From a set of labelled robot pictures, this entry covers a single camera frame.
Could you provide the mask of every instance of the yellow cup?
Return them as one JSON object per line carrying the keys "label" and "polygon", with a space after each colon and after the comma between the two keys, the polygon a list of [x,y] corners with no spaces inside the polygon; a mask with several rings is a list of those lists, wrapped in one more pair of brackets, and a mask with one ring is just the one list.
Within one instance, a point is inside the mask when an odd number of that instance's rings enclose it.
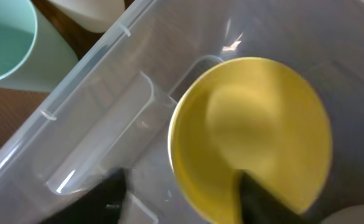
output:
{"label": "yellow cup", "polygon": [[325,184],[332,135],[319,97],[289,67],[237,58],[205,72],[179,101],[168,150],[190,204],[207,220],[239,223],[233,182],[249,172],[297,213]]}

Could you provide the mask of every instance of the brown wooden surface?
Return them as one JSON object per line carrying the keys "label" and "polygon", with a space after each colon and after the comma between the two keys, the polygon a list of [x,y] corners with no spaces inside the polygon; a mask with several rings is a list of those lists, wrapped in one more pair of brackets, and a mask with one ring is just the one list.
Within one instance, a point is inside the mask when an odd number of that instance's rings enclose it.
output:
{"label": "brown wooden surface", "polygon": [[[32,0],[45,17],[82,58],[102,34],[81,28],[45,0]],[[125,0],[128,7],[133,0]],[[0,89],[0,148],[46,98],[48,93]]]}

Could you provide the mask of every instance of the light blue cup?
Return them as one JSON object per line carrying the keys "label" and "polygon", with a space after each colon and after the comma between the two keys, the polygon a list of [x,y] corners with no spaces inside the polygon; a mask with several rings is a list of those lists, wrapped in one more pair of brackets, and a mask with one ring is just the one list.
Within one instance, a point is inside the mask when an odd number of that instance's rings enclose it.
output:
{"label": "light blue cup", "polygon": [[51,91],[77,61],[29,0],[0,0],[0,87]]}

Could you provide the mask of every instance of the plastic bin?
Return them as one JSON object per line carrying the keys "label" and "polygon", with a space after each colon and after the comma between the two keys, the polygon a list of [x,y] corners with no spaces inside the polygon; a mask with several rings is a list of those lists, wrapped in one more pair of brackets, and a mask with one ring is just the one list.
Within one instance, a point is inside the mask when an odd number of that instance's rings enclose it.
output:
{"label": "plastic bin", "polygon": [[297,70],[331,119],[332,170],[305,215],[364,203],[364,0],[136,0],[0,150],[0,223],[37,222],[114,167],[132,170],[125,223],[206,223],[167,128],[200,74],[243,56]]}

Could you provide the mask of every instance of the black blurry object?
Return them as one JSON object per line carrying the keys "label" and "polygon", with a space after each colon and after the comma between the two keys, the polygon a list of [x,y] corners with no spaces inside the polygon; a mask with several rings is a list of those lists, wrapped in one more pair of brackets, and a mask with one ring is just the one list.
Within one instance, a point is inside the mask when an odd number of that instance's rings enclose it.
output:
{"label": "black blurry object", "polygon": [[126,189],[126,172],[118,169],[82,198],[41,224],[118,223]]}
{"label": "black blurry object", "polygon": [[244,224],[308,223],[262,188],[250,175],[242,171],[239,175],[241,216]]}

